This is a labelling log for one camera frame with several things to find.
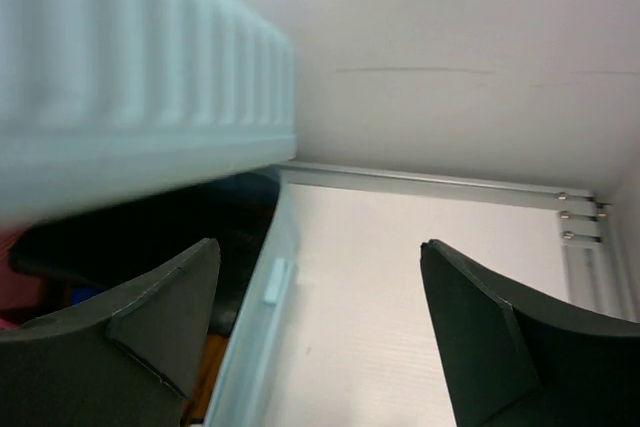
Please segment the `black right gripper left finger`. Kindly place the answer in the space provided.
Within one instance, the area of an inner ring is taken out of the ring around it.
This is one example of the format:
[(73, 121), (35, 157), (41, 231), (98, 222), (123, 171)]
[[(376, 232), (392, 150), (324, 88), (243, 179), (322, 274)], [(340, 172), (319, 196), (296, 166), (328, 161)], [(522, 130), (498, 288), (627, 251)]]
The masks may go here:
[(177, 426), (220, 266), (203, 239), (161, 266), (1, 334), (4, 426)]

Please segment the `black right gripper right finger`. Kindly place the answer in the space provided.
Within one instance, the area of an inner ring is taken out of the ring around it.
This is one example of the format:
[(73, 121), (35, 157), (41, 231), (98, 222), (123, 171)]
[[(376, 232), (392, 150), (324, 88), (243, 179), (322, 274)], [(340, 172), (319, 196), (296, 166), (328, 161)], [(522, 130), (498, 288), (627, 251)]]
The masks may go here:
[(636, 426), (639, 326), (496, 273), (446, 243), (421, 275), (459, 426)]

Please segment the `brown trousers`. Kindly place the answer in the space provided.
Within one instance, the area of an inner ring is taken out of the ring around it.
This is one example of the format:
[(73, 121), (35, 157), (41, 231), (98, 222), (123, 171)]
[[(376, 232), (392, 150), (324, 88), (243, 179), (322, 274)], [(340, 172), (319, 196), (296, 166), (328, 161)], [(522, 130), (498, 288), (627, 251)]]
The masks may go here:
[(228, 344), (228, 338), (207, 335), (195, 390), (184, 405), (181, 426), (194, 426), (204, 421)]

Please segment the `dark blue cloth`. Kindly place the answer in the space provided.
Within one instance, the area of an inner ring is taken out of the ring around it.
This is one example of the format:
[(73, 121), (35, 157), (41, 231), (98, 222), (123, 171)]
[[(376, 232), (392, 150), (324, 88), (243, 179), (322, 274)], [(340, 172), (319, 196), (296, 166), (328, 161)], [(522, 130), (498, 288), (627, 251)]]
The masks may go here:
[(69, 304), (77, 305), (101, 294), (102, 292), (102, 289), (90, 286), (72, 287), (69, 294)]

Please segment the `pink cosmetic case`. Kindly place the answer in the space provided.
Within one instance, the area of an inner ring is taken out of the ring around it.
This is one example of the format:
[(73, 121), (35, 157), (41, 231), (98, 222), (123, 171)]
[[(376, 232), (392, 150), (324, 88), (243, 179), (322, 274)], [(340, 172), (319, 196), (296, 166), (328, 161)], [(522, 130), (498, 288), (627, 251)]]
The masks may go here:
[(9, 251), (21, 230), (1, 233), (1, 330), (14, 330), (43, 315), (48, 306), (48, 286), (44, 279), (14, 272)]

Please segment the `light blue suitcase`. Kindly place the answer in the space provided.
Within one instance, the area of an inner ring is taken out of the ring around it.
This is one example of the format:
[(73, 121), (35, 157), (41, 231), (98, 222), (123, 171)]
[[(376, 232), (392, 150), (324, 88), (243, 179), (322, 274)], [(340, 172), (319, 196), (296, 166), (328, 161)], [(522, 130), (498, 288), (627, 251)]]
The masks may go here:
[(9, 265), (46, 281), (41, 317), (215, 240), (207, 335), (229, 344), (208, 426), (260, 425), (273, 384), (299, 246), (277, 168), (294, 86), (290, 41), (238, 0), (1, 0)]

